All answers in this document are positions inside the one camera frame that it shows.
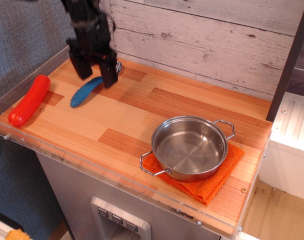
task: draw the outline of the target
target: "button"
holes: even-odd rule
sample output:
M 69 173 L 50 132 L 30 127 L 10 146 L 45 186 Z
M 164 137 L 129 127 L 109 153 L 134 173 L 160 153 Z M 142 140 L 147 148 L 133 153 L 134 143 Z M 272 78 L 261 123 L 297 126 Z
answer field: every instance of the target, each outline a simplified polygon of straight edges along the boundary
M 130 222 L 126 222 L 126 226 L 129 230 L 133 231 L 133 232 L 137 232 L 137 226 L 135 226 L 134 224 L 130 223 Z
M 102 215 L 103 217 L 108 218 L 108 212 L 107 212 L 106 210 L 100 208 L 100 207 L 98 207 L 98 213 L 99 213 L 100 215 Z
M 117 224 L 123 225 L 123 220 L 119 216 L 112 214 L 112 218 L 113 218 L 113 221 L 116 222 Z

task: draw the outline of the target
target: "dark metal frame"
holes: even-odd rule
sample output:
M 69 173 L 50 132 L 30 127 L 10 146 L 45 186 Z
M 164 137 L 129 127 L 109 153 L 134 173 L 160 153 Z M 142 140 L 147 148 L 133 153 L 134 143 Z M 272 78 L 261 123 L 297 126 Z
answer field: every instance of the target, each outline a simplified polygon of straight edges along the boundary
M 296 34 L 295 34 L 292 47 L 288 54 L 288 57 L 287 57 L 287 60 L 286 60 L 285 66 L 284 66 L 284 70 L 282 72 L 280 81 L 276 88 L 271 107 L 270 107 L 267 117 L 266 117 L 266 120 L 268 120 L 268 121 L 273 122 L 276 117 L 278 108 L 282 102 L 288 81 L 291 77 L 292 71 L 294 69 L 296 60 L 301 51 L 303 43 L 304 43 L 304 11 L 302 14 L 301 21 L 298 25 Z

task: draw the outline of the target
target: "blue plastic object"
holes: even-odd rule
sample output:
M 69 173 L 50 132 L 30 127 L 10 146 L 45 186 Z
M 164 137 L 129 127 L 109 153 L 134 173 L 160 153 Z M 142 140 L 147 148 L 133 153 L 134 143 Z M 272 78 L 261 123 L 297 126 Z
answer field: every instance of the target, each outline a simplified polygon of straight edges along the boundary
M 79 104 L 81 104 L 87 96 L 91 93 L 91 91 L 97 87 L 99 84 L 103 82 L 103 79 L 101 76 L 95 77 L 89 82 L 85 83 L 80 89 L 77 90 L 77 92 L 74 94 L 71 100 L 71 107 L 75 108 Z

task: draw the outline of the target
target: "wooden countertop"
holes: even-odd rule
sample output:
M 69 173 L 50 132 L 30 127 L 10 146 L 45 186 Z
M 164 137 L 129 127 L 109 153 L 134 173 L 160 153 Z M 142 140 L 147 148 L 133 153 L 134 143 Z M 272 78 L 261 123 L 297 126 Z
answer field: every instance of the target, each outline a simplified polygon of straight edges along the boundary
M 109 89 L 98 86 L 80 106 L 71 108 L 74 93 L 100 76 L 100 71 L 94 66 L 92 77 L 82 81 L 67 60 L 49 75 L 50 91 L 30 120 L 23 127 L 10 127 L 8 114 L 16 103 L 0 116 L 0 132 L 129 193 L 139 193 L 140 198 L 181 217 L 189 216 L 189 221 L 200 220 L 222 236 L 233 236 L 269 137 L 272 123 L 265 118 L 270 102 L 120 61 L 123 70 L 117 83 Z M 228 141 L 245 151 L 209 206 L 139 167 L 139 156 L 151 150 L 156 127 L 181 115 L 232 122 L 236 136 Z M 218 126 L 226 136 L 231 134 L 229 125 Z

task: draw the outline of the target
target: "metal pan handle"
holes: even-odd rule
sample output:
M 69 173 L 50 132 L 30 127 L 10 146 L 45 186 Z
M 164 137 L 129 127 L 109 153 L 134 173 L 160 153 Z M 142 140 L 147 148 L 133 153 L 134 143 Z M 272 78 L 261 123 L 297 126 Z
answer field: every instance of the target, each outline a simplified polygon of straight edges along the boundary
M 219 119 L 219 120 L 214 121 L 213 123 L 216 124 L 217 122 L 222 122 L 222 123 L 224 123 L 224 124 L 229 124 L 229 125 L 231 125 L 233 134 L 232 134 L 231 136 L 228 136 L 228 137 L 226 138 L 226 140 L 229 140 L 230 138 L 232 138 L 232 137 L 235 136 L 234 125 L 233 125 L 231 122 L 229 122 L 229 121 L 223 121 L 223 120 L 220 120 L 220 119 Z
M 149 155 L 151 153 L 153 153 L 153 151 L 147 152 L 147 153 L 145 153 L 145 154 L 143 154 L 143 155 L 140 156 L 140 169 L 143 172 L 146 172 L 146 173 L 148 173 L 148 174 L 150 174 L 152 176 L 158 176 L 158 175 L 166 173 L 166 172 L 168 172 L 168 174 L 172 174 L 172 171 L 169 168 L 167 168 L 167 169 L 165 169 L 163 171 L 159 171 L 157 173 L 152 173 L 151 171 L 148 171 L 147 169 L 143 168 L 143 157 L 145 157 L 145 156 L 147 156 L 147 155 Z

